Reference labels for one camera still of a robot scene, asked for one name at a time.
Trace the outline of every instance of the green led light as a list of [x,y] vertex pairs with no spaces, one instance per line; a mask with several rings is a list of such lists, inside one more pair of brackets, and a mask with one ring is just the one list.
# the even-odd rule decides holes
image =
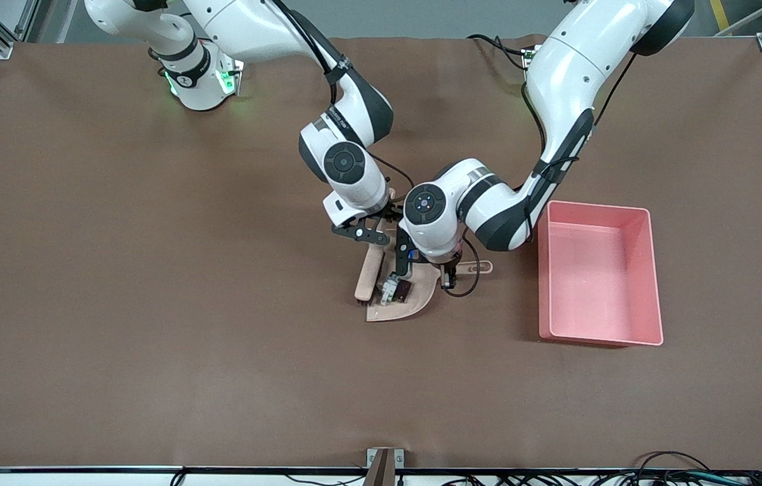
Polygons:
[[221,73],[218,70],[216,71],[216,74],[218,74],[217,79],[219,80],[219,83],[221,85],[221,91],[223,91],[227,95],[230,95],[230,93],[233,93],[235,89],[233,76],[228,74],[227,72]]
[[168,73],[165,73],[165,79],[167,80],[168,85],[171,86],[171,95],[178,96],[177,89],[173,87],[173,81],[171,81],[171,76],[169,76]]

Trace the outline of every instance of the cable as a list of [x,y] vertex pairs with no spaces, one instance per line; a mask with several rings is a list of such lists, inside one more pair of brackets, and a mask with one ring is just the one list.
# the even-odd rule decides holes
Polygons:
[[383,158],[380,158],[377,155],[372,154],[371,152],[369,152],[369,155],[371,155],[372,158],[374,158],[374,160],[377,160],[378,162],[380,162],[380,163],[386,165],[387,167],[389,167],[390,169],[393,169],[396,172],[398,172],[400,175],[402,175],[403,178],[408,179],[408,184],[411,184],[411,189],[414,188],[414,185],[416,185],[416,184],[414,184],[414,179],[412,179],[411,176],[408,175],[408,173],[406,173],[404,170],[399,169],[398,167],[394,166],[392,163],[387,162]]
[[440,486],[455,486],[458,483],[469,484],[470,483],[470,479],[467,478],[467,477],[463,477],[462,479],[454,479],[452,481],[447,481],[446,483],[443,483]]
[[180,484],[186,480],[187,474],[189,474],[189,468],[186,468],[185,466],[180,468],[180,470],[171,477],[171,486],[180,486]]
[[522,71],[528,70],[523,65],[520,65],[518,62],[516,62],[516,60],[513,59],[513,57],[510,55],[510,53],[514,53],[515,55],[522,55],[522,51],[517,51],[515,49],[510,49],[509,47],[504,46],[500,36],[495,36],[495,40],[491,40],[489,37],[483,36],[483,34],[473,34],[473,36],[468,36],[468,39],[486,41],[486,43],[491,44],[492,47],[495,47],[495,49],[500,49],[500,51],[504,53],[505,56],[507,56],[507,59],[510,60],[510,64],[515,65]]
[[456,294],[453,292],[450,292],[450,289],[443,289],[443,291],[448,296],[455,296],[455,298],[461,298],[461,296],[469,296],[471,292],[474,292],[477,288],[477,284],[480,283],[480,256],[477,254],[477,249],[474,248],[473,245],[471,245],[470,241],[464,237],[464,233],[462,234],[462,240],[465,244],[470,248],[470,251],[474,255],[474,259],[477,261],[477,274],[474,276],[474,283],[470,285],[470,289],[465,290],[464,292],[460,294]]
[[480,41],[486,41],[486,43],[489,43],[493,46],[495,46],[496,49],[504,49],[508,53],[514,53],[515,55],[522,55],[522,51],[517,51],[515,49],[510,49],[509,47],[505,47],[502,43],[495,43],[495,40],[489,38],[488,36],[483,36],[483,34],[473,34],[472,36],[467,36],[466,39],[479,39]]
[[350,479],[350,480],[347,480],[347,481],[344,481],[344,482],[340,481],[340,482],[337,482],[337,483],[316,483],[314,481],[307,481],[307,480],[304,480],[304,479],[297,479],[297,478],[289,476],[287,474],[285,474],[285,477],[290,479],[292,482],[295,482],[295,483],[313,484],[314,486],[344,486],[346,484],[356,483],[357,481],[361,480],[365,476],[359,476],[359,477],[355,477],[354,479]]
[[645,460],[642,461],[642,465],[639,467],[639,474],[642,474],[642,472],[645,470],[645,467],[648,465],[648,462],[651,462],[653,459],[656,459],[659,456],[681,456],[681,458],[690,459],[691,461],[696,462],[696,464],[701,465],[704,470],[711,470],[711,468],[707,467],[704,462],[693,458],[693,456],[690,456],[685,452],[677,452],[677,450],[658,450],[657,452],[653,452],[653,454],[650,456],[647,456]]
[[[303,29],[303,25],[300,25],[300,23],[297,22],[297,19],[294,18],[294,13],[291,12],[291,9],[288,9],[285,3],[282,3],[281,0],[273,0],[273,3],[275,3],[276,7],[279,7],[279,10],[281,10],[282,15],[284,15],[288,19],[288,21],[291,22],[291,25],[293,25],[295,30],[297,30],[297,33],[300,34],[300,37],[302,37],[303,40],[306,41],[306,44],[309,46],[309,49],[312,50],[312,53],[314,53],[315,57],[318,58],[318,64],[321,65],[321,68],[324,70],[324,74],[329,74],[329,72],[332,71],[332,67],[329,67],[329,64],[327,64],[326,59],[324,58],[324,55],[321,53],[320,49],[318,48],[318,43],[316,43],[315,40],[312,39],[312,36],[309,36],[306,30]],[[335,83],[332,83],[331,85],[329,85],[329,104],[334,105],[337,98],[338,98],[338,89]]]
[[546,486],[563,486],[563,483],[560,482],[559,479],[563,479],[567,483],[570,484],[570,486],[580,486],[578,483],[570,479],[569,477],[564,476],[563,474],[553,474],[553,473],[542,473],[542,474],[529,474],[526,476],[523,476],[522,478],[519,477],[513,477],[513,479],[518,480],[518,484],[510,484],[510,486],[529,486],[529,481],[532,479],[536,479],[540,481],[541,483],[545,484]]
[[615,89],[618,89],[618,85],[621,84],[621,80],[624,79],[624,74],[627,74],[627,71],[630,70],[630,66],[633,65],[633,61],[636,61],[636,56],[636,53],[633,53],[633,55],[630,56],[630,61],[627,62],[627,66],[624,68],[624,71],[621,71],[621,75],[618,76],[618,80],[615,81],[615,86],[611,87],[609,96],[606,97],[605,103],[603,103],[603,107],[600,108],[599,115],[597,115],[597,121],[594,122],[594,126],[597,126],[599,120],[602,119],[603,113],[605,113],[605,108],[608,107],[609,102],[611,101],[611,96],[615,94]]
[[[545,167],[543,167],[540,170],[540,173],[537,174],[537,176],[538,176],[538,178],[542,178],[542,176],[545,175],[545,172],[547,172],[548,169],[551,169],[551,168],[553,168],[554,166],[556,166],[558,164],[567,163],[567,162],[576,162],[577,160],[578,160],[578,157],[562,157],[562,158],[559,158],[556,161],[553,161],[551,163],[545,164]],[[519,186],[515,190],[519,191],[522,188],[523,185]],[[525,206],[525,222],[528,224],[528,237],[526,238],[525,243],[530,243],[531,241],[534,240],[534,221],[531,219],[531,211],[530,211],[531,196],[529,194],[528,194],[528,196],[525,196],[524,202],[525,202],[525,205],[524,205]]]
[[522,83],[522,99],[524,99],[525,105],[528,107],[528,111],[530,111],[531,116],[534,117],[534,121],[537,124],[537,129],[540,130],[540,153],[542,153],[545,151],[545,129],[542,126],[540,117],[537,117],[534,105],[531,105],[531,101],[528,99],[528,92],[526,91],[527,86],[528,82]]

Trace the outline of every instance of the table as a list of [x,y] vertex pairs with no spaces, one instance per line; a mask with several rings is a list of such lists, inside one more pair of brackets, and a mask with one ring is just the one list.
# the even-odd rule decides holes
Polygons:
[[[415,179],[465,157],[511,184],[532,168],[500,53],[335,43],[396,109],[373,149]],[[347,465],[395,445],[410,466],[675,449],[762,468],[753,39],[637,59],[556,194],[650,210],[659,348],[542,342],[535,246],[483,250],[495,273],[470,298],[363,323],[365,247],[329,233],[329,189],[297,153],[319,71],[252,65],[242,94],[184,110],[141,45],[19,44],[0,62],[0,464]]]

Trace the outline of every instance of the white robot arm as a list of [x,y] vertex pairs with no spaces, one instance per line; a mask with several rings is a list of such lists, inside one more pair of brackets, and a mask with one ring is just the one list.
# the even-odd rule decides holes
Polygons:
[[526,73],[526,95],[545,128],[540,161],[518,190],[474,158],[414,187],[400,227],[422,257],[437,265],[458,261],[459,221],[489,250],[513,250],[528,241],[545,203],[591,135],[600,86],[628,51],[652,55],[668,46],[686,28],[692,11],[692,0],[580,0]]
[[[191,109],[214,108],[232,94],[233,86],[223,85],[221,79],[232,71],[234,59],[255,63],[305,55],[316,61],[333,99],[319,119],[301,130],[298,151],[316,177],[333,188],[324,207],[334,233],[386,244],[386,235],[359,228],[369,216],[394,212],[387,181],[366,151],[389,134],[393,110],[312,22],[281,0],[184,0],[211,37],[205,43],[198,41],[185,19],[164,13],[166,0],[84,3],[93,21],[109,34],[149,43],[165,66],[174,94]],[[335,86],[343,89],[338,101]]]

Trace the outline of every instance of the pink container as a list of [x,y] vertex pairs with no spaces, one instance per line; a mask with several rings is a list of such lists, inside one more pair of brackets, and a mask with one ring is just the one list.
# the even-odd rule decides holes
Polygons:
[[537,237],[542,338],[662,344],[648,210],[552,200]]

